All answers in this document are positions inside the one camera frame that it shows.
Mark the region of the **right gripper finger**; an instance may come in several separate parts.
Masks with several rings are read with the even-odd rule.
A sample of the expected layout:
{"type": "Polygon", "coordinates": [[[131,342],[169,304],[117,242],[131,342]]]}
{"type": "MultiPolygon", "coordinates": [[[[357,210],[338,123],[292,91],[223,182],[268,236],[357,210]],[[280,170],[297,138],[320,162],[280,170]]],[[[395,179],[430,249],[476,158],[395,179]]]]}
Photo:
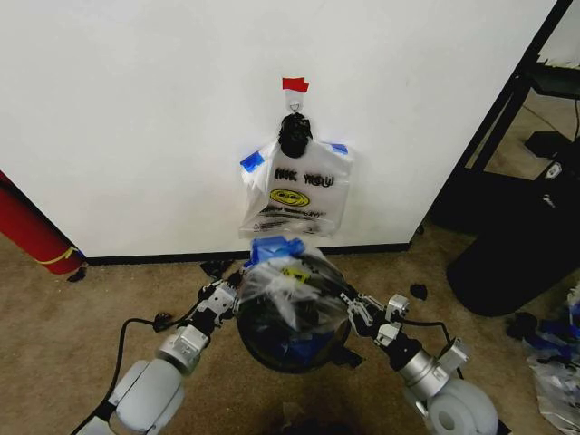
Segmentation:
{"type": "Polygon", "coordinates": [[[340,298],[346,303],[348,312],[367,311],[370,313],[379,310],[379,302],[369,295],[340,293],[340,298]]]}
{"type": "Polygon", "coordinates": [[[354,331],[361,337],[375,338],[377,326],[375,317],[378,311],[365,304],[350,304],[347,313],[354,331]]]}

